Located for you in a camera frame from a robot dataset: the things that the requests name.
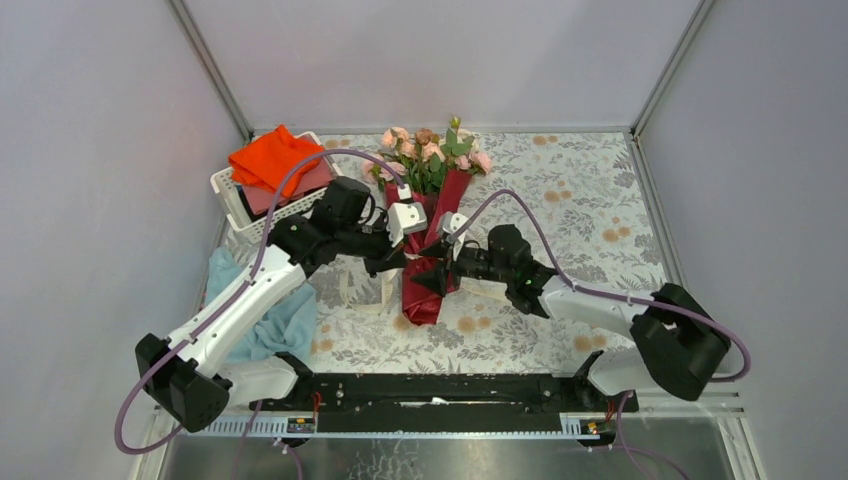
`floral tablecloth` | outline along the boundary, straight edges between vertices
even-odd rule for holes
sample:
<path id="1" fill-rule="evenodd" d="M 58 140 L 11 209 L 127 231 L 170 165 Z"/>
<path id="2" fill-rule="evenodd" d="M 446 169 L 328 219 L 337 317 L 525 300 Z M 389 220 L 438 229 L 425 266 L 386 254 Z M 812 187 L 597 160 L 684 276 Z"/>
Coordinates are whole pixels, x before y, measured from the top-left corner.
<path id="1" fill-rule="evenodd" d="M 518 192 L 539 218 L 566 273 L 579 280 L 646 289 L 664 281 L 627 144 L 620 133 L 482 134 L 495 167 L 476 177 L 460 206 L 470 215 L 492 192 Z M 328 148 L 377 149 L 379 136 L 324 136 Z M 336 158 L 346 175 L 362 178 L 359 159 Z M 375 197 L 382 195 L 374 190 Z M 469 230 L 514 223 L 534 256 L 549 264 L 530 221 L 511 199 L 497 200 Z M 316 272 L 318 327 L 309 366 L 317 372 L 571 373 L 595 349 L 628 341 L 571 320 L 523 315 L 511 305 L 466 291 L 449 295 L 439 322 L 416 327 L 400 313 L 400 285 L 382 314 L 345 306 L 340 277 L 352 272 L 357 303 L 378 302 L 381 285 L 361 261 L 339 258 Z"/>

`gray wall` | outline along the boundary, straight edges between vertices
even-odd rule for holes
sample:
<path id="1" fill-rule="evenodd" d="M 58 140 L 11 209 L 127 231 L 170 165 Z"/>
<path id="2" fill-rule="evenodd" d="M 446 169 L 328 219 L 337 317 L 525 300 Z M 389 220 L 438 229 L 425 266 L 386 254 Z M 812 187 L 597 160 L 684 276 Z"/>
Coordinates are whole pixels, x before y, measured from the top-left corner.
<path id="1" fill-rule="evenodd" d="M 848 2 L 719 1 L 644 135 L 685 275 L 751 347 L 772 479 L 848 457 Z"/>
<path id="2" fill-rule="evenodd" d="M 377 131 L 630 125 L 698 0 L 187 3 L 254 127 Z"/>
<path id="3" fill-rule="evenodd" d="M 0 478 L 126 478 L 133 347 L 192 313 L 239 140 L 164 0 L 0 5 Z"/>

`white basket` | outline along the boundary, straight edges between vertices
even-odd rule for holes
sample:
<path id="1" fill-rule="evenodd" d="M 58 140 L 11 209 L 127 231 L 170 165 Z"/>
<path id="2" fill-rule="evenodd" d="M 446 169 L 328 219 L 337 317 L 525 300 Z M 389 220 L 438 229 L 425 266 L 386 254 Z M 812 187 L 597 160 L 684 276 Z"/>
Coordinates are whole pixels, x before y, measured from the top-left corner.
<path id="1" fill-rule="evenodd" d="M 301 137 L 307 137 L 314 141 L 317 145 L 321 145 L 321 140 L 319 140 L 318 136 L 312 132 L 304 132 L 297 135 L 297 138 Z M 333 176 L 342 176 L 342 172 L 333 161 L 332 155 L 328 155 L 324 158 L 327 160 Z M 225 168 L 224 170 L 212 175 L 212 178 L 209 179 L 212 183 L 212 190 L 215 192 L 215 197 L 218 198 L 221 208 L 224 209 L 224 213 L 227 214 L 227 222 L 229 222 L 230 227 L 232 227 L 232 231 L 236 239 L 245 245 L 258 245 L 259 241 L 262 240 L 262 229 L 265 226 L 265 217 L 262 217 L 253 223 L 250 222 L 247 210 L 245 210 L 244 205 L 241 202 L 241 198 L 239 198 L 237 189 L 238 183 L 233 181 L 232 176 L 232 167 Z M 289 202 L 282 207 L 277 207 L 277 209 L 274 210 L 274 224 L 283 217 L 309 210 L 309 207 L 312 206 L 312 203 L 315 202 L 315 200 L 324 196 L 324 191 L 326 190 L 326 187 L 322 188 L 310 193 L 300 200 Z"/>

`red wrapping paper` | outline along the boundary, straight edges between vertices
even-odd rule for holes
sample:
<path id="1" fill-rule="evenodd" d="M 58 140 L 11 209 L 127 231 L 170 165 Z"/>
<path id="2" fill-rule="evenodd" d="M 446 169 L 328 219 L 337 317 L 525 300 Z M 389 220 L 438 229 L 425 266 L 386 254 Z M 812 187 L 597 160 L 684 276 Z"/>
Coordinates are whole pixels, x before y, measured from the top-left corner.
<path id="1" fill-rule="evenodd" d="M 439 219 L 445 212 L 456 212 L 459 201 L 465 194 L 468 184 L 471 182 L 471 174 L 461 170 L 449 170 L 445 175 L 445 183 L 438 197 L 433 195 L 412 194 L 416 202 L 424 205 L 427 213 L 427 230 L 425 232 L 407 235 L 407 244 L 404 251 L 407 253 L 418 253 L 426 246 L 439 239 L 437 231 Z M 391 206 L 398 201 L 397 186 L 386 185 L 386 204 Z M 426 272 L 436 266 L 434 258 L 418 258 L 409 260 L 403 269 L 401 277 L 401 308 L 403 314 L 415 325 L 435 325 L 439 319 L 439 311 L 442 309 L 442 297 L 431 292 L 425 287 L 412 281 L 412 277 Z"/>

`bouquet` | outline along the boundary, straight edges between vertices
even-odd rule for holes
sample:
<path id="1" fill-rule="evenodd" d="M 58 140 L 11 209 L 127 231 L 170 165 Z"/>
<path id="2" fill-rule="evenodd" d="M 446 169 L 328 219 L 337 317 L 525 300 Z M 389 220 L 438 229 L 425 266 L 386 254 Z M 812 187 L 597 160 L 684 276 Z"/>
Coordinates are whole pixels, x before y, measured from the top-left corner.
<path id="1" fill-rule="evenodd" d="M 487 174 L 492 169 L 492 160 L 480 149 L 477 138 L 460 128 L 460 124 L 459 117 L 451 118 L 444 137 L 427 128 L 410 135 L 404 128 L 392 127 L 383 134 L 377 155 L 401 175 L 412 189 L 413 199 L 424 206 L 427 214 L 427 230 L 408 236 L 406 253 L 417 254 L 436 242 L 439 218 L 445 212 L 457 211 L 474 175 Z M 389 172 L 373 162 L 365 162 L 363 175 L 366 181 L 377 183 L 386 195 L 388 206 L 398 201 L 397 185 Z M 403 313 L 416 325 L 432 325 L 438 320 L 442 297 L 411 280 L 435 265 L 435 259 L 415 258 L 403 270 Z"/>

